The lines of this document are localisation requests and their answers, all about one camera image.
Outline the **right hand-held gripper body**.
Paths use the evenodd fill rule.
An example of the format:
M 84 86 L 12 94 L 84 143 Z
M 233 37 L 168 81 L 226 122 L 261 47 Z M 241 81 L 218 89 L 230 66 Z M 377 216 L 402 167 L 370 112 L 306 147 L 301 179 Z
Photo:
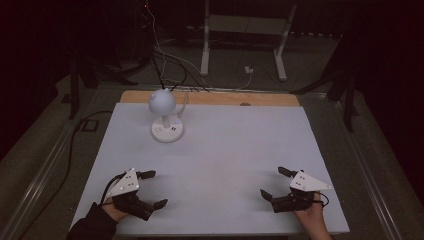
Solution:
M 315 203 L 315 192 L 332 188 L 331 185 L 306 174 L 303 170 L 296 172 L 294 178 L 289 177 L 292 179 L 289 184 L 290 193 L 283 197 L 273 197 L 271 206 L 275 213 L 306 210 Z

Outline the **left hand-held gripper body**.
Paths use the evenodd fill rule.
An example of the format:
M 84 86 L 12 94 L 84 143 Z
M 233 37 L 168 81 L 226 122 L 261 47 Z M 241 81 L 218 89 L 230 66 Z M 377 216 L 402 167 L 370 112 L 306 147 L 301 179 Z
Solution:
M 137 195 L 140 180 L 134 168 L 115 176 L 107 185 L 105 198 L 111 198 L 117 209 L 129 215 L 147 221 L 154 209 L 152 205 L 141 201 Z

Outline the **person's left hand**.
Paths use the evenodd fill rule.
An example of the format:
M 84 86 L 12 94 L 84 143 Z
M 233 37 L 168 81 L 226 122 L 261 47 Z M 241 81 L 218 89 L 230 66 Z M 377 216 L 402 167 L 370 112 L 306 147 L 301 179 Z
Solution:
M 127 213 L 117 209 L 111 199 L 109 199 L 106 203 L 103 203 L 101 208 L 117 223 L 128 216 Z

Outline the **person's right hand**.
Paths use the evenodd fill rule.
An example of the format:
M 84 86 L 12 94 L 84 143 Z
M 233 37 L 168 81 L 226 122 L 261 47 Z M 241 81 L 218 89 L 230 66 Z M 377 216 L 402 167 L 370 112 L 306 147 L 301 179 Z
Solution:
M 309 238 L 313 235 L 322 233 L 328 233 L 324 216 L 323 216 L 323 205 L 321 202 L 321 195 L 317 192 L 314 193 L 313 203 L 308 209 L 294 211 L 293 214 L 304 228 Z

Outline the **white table mat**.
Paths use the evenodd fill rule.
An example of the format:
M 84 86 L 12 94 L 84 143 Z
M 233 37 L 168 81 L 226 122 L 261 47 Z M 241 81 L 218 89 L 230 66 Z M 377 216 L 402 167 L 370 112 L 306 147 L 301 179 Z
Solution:
M 145 104 L 116 105 L 76 218 L 100 200 L 108 181 L 134 168 L 156 173 L 141 182 L 139 197 L 167 204 L 147 221 L 125 218 L 120 235 L 297 234 L 302 229 L 293 214 L 275 213 L 260 193 L 289 193 L 280 167 L 331 181 L 301 107 L 188 105 L 184 134 L 173 143 L 153 139 L 154 119 Z

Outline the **white round desk lamp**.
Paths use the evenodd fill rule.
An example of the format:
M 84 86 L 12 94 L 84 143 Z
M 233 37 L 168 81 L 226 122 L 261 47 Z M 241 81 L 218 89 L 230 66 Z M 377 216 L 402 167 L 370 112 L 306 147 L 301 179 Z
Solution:
M 157 116 L 151 126 L 151 133 L 156 141 L 172 143 L 182 137 L 184 126 L 180 117 L 174 113 L 176 100 L 170 90 L 154 91 L 149 98 L 148 107 Z

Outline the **black stand leg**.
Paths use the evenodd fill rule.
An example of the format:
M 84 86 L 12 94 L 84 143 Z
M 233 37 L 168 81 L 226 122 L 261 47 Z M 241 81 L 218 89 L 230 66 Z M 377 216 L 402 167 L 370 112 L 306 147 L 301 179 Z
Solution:
M 345 94 L 345 108 L 344 108 L 344 117 L 343 121 L 349 132 L 353 131 L 352 127 L 352 115 L 353 115 L 353 100 L 355 92 L 355 78 L 350 77 L 347 85 L 347 90 Z
M 79 110 L 79 74 L 77 57 L 73 56 L 70 61 L 70 119 L 74 119 Z

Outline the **white metal stand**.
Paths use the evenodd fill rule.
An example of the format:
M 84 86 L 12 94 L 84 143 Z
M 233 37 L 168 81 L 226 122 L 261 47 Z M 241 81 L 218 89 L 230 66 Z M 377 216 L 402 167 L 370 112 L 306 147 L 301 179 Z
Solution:
M 282 59 L 288 36 L 291 30 L 297 4 L 291 4 L 288 15 L 283 19 L 261 18 L 247 16 L 216 15 L 210 13 L 210 0 L 205 0 L 204 7 L 204 38 L 203 51 L 200 64 L 200 75 L 205 77 L 209 71 L 210 59 L 210 32 L 251 33 L 262 35 L 279 35 L 280 43 L 273 50 L 275 66 L 280 81 L 287 80 L 287 74 Z

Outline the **aluminium floor rail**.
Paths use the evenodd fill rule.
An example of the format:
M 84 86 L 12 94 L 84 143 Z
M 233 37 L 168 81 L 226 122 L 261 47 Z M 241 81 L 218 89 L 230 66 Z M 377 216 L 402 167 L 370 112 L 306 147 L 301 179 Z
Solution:
M 44 191 L 48 179 L 65 150 L 68 139 L 71 137 L 78 124 L 78 120 L 72 120 L 65 123 L 58 140 L 54 143 L 52 150 L 30 182 L 17 208 L 13 211 L 4 229 L 0 232 L 0 240 L 19 239 L 39 197 Z
M 372 172 L 366 162 L 366 159 L 359 148 L 354 136 L 347 130 L 344 124 L 344 111 L 339 102 L 330 102 L 330 107 L 337 119 L 337 124 L 347 140 L 349 150 L 353 155 L 353 161 L 356 163 L 359 170 L 360 178 L 366 188 L 369 199 L 373 205 L 374 211 L 379 219 L 379 222 L 385 232 L 388 240 L 404 240 L 398 226 L 393 220 L 392 214 L 388 209 L 386 201 L 378 188 L 378 185 L 372 175 Z

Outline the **black rectangular floor frame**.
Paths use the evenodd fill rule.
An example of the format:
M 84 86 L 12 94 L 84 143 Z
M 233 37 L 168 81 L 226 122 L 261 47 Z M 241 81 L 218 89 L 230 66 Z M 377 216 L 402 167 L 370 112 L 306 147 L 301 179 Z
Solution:
M 86 119 L 82 122 L 82 132 L 96 132 L 99 126 L 98 120 Z

